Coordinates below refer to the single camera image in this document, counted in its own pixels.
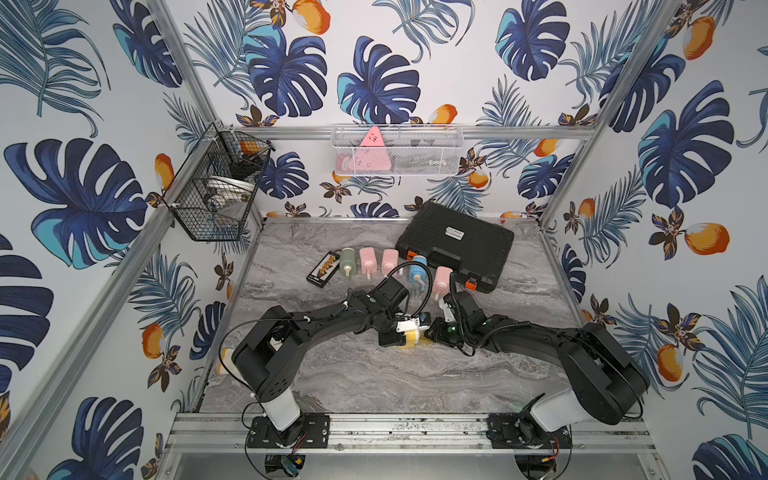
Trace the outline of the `yellow pencil sharpener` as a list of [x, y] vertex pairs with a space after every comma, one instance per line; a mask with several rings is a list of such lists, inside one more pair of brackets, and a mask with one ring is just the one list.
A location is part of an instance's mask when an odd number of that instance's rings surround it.
[[402, 349], [414, 348], [421, 338], [421, 332], [418, 329], [411, 329], [403, 332], [405, 338], [405, 344], [401, 346]]

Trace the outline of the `pink pencil sharpener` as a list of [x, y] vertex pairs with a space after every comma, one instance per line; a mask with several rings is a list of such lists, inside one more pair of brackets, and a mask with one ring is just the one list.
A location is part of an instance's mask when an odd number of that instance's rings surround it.
[[368, 280], [378, 269], [376, 251], [373, 247], [364, 247], [359, 250], [361, 272]]
[[452, 274], [453, 270], [446, 266], [439, 266], [436, 269], [432, 288], [435, 301], [439, 301], [445, 295], [450, 293], [450, 287], [452, 285]]
[[382, 254], [381, 272], [384, 276], [392, 273], [399, 264], [399, 252], [396, 249], [385, 249]]

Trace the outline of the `blue pencil sharpener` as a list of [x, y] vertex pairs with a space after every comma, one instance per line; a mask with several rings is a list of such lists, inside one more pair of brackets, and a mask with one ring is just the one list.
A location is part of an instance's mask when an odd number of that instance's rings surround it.
[[430, 285], [427, 259], [423, 255], [415, 255], [411, 261], [414, 262], [414, 265], [409, 267], [409, 281], [414, 285], [418, 285], [422, 291], [425, 291]]

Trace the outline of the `green pencil sharpener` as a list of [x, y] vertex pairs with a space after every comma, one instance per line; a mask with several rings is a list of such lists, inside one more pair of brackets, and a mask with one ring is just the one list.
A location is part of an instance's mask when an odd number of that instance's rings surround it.
[[346, 247], [341, 250], [339, 269], [347, 280], [350, 280], [356, 274], [357, 261], [354, 248]]

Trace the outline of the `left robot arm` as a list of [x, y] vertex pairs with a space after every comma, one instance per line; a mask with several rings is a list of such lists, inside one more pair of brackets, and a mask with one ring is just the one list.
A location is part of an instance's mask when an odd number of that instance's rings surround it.
[[302, 412], [292, 392], [292, 383], [307, 352], [347, 333], [377, 332], [382, 347], [416, 342], [432, 323], [431, 315], [419, 309], [406, 313], [400, 305], [409, 291], [395, 278], [387, 278], [373, 289], [350, 290], [344, 300], [311, 311], [288, 312], [270, 308], [231, 354], [242, 381], [261, 404], [272, 429], [294, 438]]

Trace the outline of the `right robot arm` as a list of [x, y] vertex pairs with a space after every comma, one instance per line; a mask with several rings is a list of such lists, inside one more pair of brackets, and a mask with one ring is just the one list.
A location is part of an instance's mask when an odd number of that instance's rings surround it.
[[473, 352], [518, 354], [560, 367], [569, 386], [556, 394], [540, 394], [522, 410], [523, 419], [554, 432], [585, 420], [616, 425], [635, 407], [650, 386], [638, 363], [598, 323], [555, 328], [501, 314], [486, 314], [472, 295], [448, 294], [443, 314], [426, 337]]

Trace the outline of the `black plastic tool case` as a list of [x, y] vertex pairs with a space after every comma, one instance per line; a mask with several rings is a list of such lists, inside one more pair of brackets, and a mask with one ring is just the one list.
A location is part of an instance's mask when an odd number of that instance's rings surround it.
[[395, 248], [401, 258], [421, 255], [432, 268], [453, 270], [455, 280], [480, 293], [493, 292], [502, 276], [515, 234], [500, 225], [434, 202], [424, 204]]

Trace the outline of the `black yellow small box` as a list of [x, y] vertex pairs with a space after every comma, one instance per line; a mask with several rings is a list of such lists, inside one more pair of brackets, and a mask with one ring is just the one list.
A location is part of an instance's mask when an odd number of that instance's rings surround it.
[[329, 251], [306, 276], [306, 280], [318, 288], [324, 288], [338, 271], [341, 251]]

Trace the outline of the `pink triangular object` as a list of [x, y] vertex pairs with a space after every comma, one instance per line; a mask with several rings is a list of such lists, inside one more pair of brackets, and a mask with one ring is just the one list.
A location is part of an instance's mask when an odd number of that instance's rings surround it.
[[361, 144], [353, 150], [349, 170], [356, 174], [368, 174], [389, 172], [392, 168], [393, 163], [382, 132], [378, 126], [373, 126]]

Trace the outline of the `white work glove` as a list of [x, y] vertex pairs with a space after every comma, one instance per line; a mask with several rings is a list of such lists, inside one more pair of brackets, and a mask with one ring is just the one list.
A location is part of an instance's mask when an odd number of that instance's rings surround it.
[[231, 375], [235, 371], [235, 366], [232, 362], [232, 354], [232, 348], [223, 347], [220, 350], [217, 366], [217, 373], [219, 375]]

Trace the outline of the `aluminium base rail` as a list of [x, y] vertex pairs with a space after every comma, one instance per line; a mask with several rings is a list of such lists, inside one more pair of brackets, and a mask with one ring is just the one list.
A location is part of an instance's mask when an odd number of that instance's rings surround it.
[[[165, 441], [168, 453], [289, 453], [266, 438], [267, 427], [255, 432], [244, 426], [247, 414], [179, 414]], [[614, 426], [596, 421], [577, 423], [548, 434], [531, 447], [511, 439], [510, 421], [499, 415], [472, 414], [331, 414], [312, 420], [300, 437], [301, 453], [324, 454], [651, 454], [653, 440], [641, 421]]]

